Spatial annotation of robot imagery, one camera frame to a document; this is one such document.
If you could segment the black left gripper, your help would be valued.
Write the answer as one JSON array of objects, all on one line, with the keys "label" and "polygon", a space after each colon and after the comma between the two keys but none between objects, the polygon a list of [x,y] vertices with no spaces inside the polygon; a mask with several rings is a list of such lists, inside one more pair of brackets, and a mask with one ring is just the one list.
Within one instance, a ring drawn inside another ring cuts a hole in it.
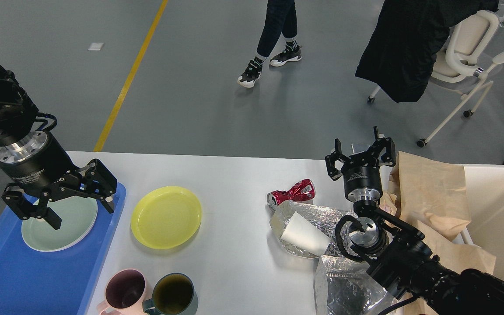
[{"label": "black left gripper", "polygon": [[24,197],[24,191],[39,196],[46,186],[64,177],[68,170],[75,170],[80,176],[79,196],[95,199],[108,213],[114,213],[116,177],[99,159],[92,159],[78,169],[50,132],[30,132],[20,141],[0,149],[0,168],[16,183],[5,187],[2,200],[21,220],[43,219],[53,229],[60,229],[62,219],[48,207],[47,194],[34,205]]}]

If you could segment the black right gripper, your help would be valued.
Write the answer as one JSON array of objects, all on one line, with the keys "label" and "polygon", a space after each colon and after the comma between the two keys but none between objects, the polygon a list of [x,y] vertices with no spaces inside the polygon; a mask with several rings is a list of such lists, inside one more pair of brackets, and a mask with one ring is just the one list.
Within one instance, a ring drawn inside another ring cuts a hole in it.
[{"label": "black right gripper", "polygon": [[380,166],[396,165],[396,148],[390,137],[380,134],[373,127],[374,142],[361,154],[346,156],[342,152],[341,141],[335,139],[334,150],[325,157],[328,176],[333,181],[343,177],[345,197],[350,202],[368,200],[378,202],[382,196]]}]

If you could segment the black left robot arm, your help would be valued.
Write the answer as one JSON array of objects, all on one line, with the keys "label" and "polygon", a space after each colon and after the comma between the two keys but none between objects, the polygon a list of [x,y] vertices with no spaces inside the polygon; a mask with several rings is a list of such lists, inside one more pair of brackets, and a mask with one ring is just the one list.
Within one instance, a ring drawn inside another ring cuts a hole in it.
[{"label": "black left robot arm", "polygon": [[72,196],[98,200],[114,213],[117,179],[98,159],[77,167],[52,135],[55,116],[42,113],[14,73],[0,65],[0,169],[11,178],[2,200],[21,220],[62,220],[48,204]]}]

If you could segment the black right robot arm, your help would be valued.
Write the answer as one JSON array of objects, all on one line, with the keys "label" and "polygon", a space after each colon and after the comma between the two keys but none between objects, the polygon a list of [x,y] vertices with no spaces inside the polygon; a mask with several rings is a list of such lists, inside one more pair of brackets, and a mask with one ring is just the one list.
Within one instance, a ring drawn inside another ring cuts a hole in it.
[{"label": "black right robot arm", "polygon": [[422,298],[439,315],[504,315],[504,281],[477,269],[456,273],[442,266],[424,233],[379,208],[380,166],[394,166],[396,151],[390,137],[373,130],[374,143],[350,156],[336,139],[325,164],[332,180],[343,179],[355,213],[336,224],[337,248],[350,260],[368,263],[366,273],[398,300],[381,314]]}]

